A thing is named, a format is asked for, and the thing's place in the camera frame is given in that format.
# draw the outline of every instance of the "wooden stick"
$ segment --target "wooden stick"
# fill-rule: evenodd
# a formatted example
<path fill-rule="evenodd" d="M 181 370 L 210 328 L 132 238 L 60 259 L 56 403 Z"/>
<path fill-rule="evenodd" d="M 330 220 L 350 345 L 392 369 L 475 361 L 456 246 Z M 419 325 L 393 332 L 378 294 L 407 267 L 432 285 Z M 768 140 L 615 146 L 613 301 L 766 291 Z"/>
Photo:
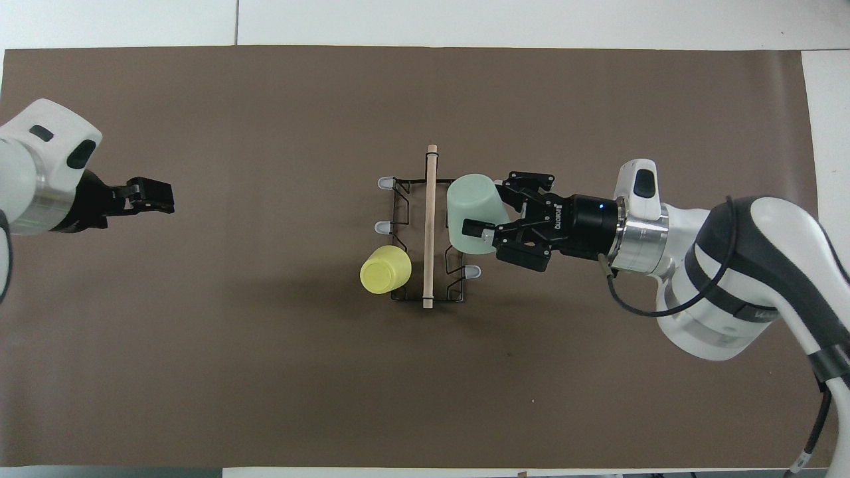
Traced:
<path fill-rule="evenodd" d="M 422 276 L 422 308 L 434 307 L 434 216 L 437 208 L 437 145 L 425 155 L 425 271 Z"/>

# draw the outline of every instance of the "brown mat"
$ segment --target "brown mat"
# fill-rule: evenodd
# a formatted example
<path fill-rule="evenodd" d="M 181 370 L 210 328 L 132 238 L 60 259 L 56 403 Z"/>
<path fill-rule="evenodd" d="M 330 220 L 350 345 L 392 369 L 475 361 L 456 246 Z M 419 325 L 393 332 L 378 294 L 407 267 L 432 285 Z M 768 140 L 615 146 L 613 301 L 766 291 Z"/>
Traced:
<path fill-rule="evenodd" d="M 511 169 L 609 196 L 773 194 L 814 211 L 797 52 L 124 48 L 6 53 L 0 121 L 36 98 L 101 128 L 106 182 L 171 182 L 174 215 L 16 238 L 0 307 L 0 465 L 780 467 L 819 404 L 783 324 L 685 354 L 593 262 L 492 256 L 463 304 L 359 284 L 380 176 Z M 620 288 L 650 306 L 654 284 Z M 826 429 L 813 465 L 836 438 Z"/>

